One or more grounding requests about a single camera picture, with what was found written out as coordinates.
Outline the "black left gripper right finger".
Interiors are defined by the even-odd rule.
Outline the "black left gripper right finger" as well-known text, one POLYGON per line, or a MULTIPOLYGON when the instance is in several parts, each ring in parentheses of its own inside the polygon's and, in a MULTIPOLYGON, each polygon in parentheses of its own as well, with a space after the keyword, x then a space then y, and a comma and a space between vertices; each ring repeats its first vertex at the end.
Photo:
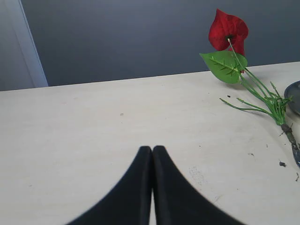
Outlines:
POLYGON ((241 225, 203 197, 180 173, 164 146, 152 152, 158 225, 241 225))

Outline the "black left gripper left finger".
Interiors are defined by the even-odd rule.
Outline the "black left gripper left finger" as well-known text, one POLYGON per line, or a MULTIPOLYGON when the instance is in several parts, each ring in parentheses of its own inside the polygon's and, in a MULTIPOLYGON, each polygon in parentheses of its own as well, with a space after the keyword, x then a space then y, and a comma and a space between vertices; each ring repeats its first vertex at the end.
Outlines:
POLYGON ((110 192, 70 225, 148 225, 152 194, 152 151, 139 148, 110 192))

